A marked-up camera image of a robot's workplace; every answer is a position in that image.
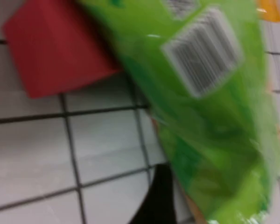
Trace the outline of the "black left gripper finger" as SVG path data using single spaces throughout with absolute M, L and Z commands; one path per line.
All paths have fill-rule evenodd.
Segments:
M 130 224 L 176 224 L 173 175 L 170 166 L 158 164 L 152 184 Z

